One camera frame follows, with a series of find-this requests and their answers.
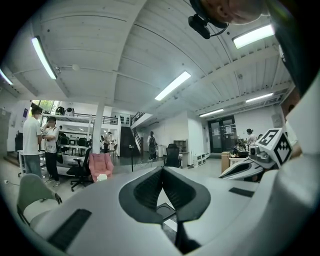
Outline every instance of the shelf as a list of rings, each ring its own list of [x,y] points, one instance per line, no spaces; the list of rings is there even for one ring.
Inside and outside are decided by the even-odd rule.
[[[68,115],[59,115],[59,114],[42,114],[43,117],[54,117],[57,121],[65,121],[65,122],[76,122],[76,123],[90,123],[90,117],[84,116],[68,116]]]
[[[64,148],[71,148],[71,149],[87,149],[85,146],[78,146],[78,145],[61,145]]]
[[[76,131],[76,130],[59,130],[59,133],[63,133],[63,134],[84,134],[84,135],[87,135],[86,131]]]

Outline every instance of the door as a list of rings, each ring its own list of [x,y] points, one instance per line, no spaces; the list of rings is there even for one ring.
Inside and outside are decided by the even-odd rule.
[[[236,145],[237,129],[234,116],[208,121],[211,153],[231,151]]]

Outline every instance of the gray floor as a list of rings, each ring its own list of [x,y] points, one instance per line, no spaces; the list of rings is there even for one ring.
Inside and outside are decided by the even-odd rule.
[[[147,162],[147,163],[139,163],[134,166],[134,171],[149,168],[149,167],[155,167],[155,166],[162,166],[163,161],[155,161],[155,162]],[[207,177],[213,177],[217,178],[221,174],[221,160],[220,159],[207,159],[207,163],[196,167],[192,169],[185,168],[186,172],[196,172],[199,175],[207,176]],[[17,198],[19,194],[19,184],[20,184],[20,177],[18,177],[18,173],[20,172],[20,169],[3,160],[0,159],[0,189],[1,194],[3,195],[8,208],[11,210],[12,214],[17,214]],[[113,170],[113,176],[116,177],[117,175],[123,175],[126,173],[131,172],[131,162],[130,165],[122,165],[122,166],[115,166]],[[45,178],[43,181],[48,180],[48,174],[47,171],[42,172],[45,175]],[[46,183],[46,185],[55,191],[62,199],[63,203],[66,203],[66,201],[72,197],[74,194],[78,193],[79,191],[82,191],[85,189],[82,185],[79,185],[74,188],[74,192],[71,191],[71,185],[70,180],[74,178],[72,177],[66,177],[66,176],[60,176],[60,182],[61,184],[58,187],[53,187],[53,183]],[[174,208],[169,201],[166,193],[164,190],[161,191],[157,205],[161,205],[163,203],[167,203],[172,208]],[[57,207],[58,204],[55,200],[46,200],[44,202],[36,201],[33,204],[29,205],[24,215],[27,218],[27,220],[32,220],[35,216],[39,215],[42,212],[49,211],[51,209],[54,209]],[[175,217],[171,217],[171,220],[165,221],[163,223],[163,231],[167,234],[169,239],[174,243],[175,236],[176,236],[176,219]]]

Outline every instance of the person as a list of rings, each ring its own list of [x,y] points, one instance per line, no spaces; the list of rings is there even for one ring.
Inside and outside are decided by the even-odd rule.
[[[38,119],[41,117],[41,108],[33,106],[31,117],[23,124],[23,157],[25,172],[35,174],[42,178],[39,144],[41,143],[41,128]]]
[[[111,141],[112,141],[112,133],[108,131],[108,133],[104,136],[104,142],[103,142],[104,153],[109,152],[109,144],[111,143]]]
[[[252,130],[252,129],[247,129],[247,130],[246,130],[246,133],[249,135],[249,138],[248,138],[248,140],[247,140],[248,148],[249,148],[250,146],[253,146],[253,145],[256,143],[256,141],[258,140],[258,139],[257,139],[257,136],[254,135],[253,132],[254,132],[254,130]]]
[[[49,117],[48,122],[42,128],[42,139],[45,140],[45,165],[50,175],[47,183],[51,183],[53,182],[53,180],[55,180],[55,183],[53,185],[54,187],[58,187],[60,184],[57,170],[57,140],[59,137],[59,130],[56,127],[56,122],[56,118],[51,116]]]
[[[317,40],[306,28],[317,23],[317,8],[302,0],[190,0],[192,8],[217,28],[243,25],[270,16],[281,58],[301,96],[319,70]]]
[[[158,145],[156,142],[156,138],[154,137],[154,132],[150,131],[150,136],[147,139],[149,153],[150,153],[150,159],[155,160],[157,158],[156,154],[156,146]]]
[[[293,109],[295,108],[295,105],[290,105],[288,107],[288,112],[290,113]],[[287,137],[288,137],[288,140],[289,140],[289,143],[292,147],[292,156],[291,158],[296,158],[298,156],[300,156],[302,154],[302,150],[301,150],[301,147],[298,143],[298,138],[294,132],[294,130],[292,129],[291,125],[289,124],[288,120],[286,120],[285,122],[285,129],[286,129],[286,132],[287,132]]]

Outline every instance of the black pants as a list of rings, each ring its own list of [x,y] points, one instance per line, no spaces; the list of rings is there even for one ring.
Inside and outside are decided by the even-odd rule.
[[[103,143],[103,147],[104,147],[103,152],[104,152],[104,153],[108,153],[108,152],[109,152],[109,144]]]
[[[57,182],[59,181],[57,170],[57,153],[45,153],[45,165],[50,176]]]

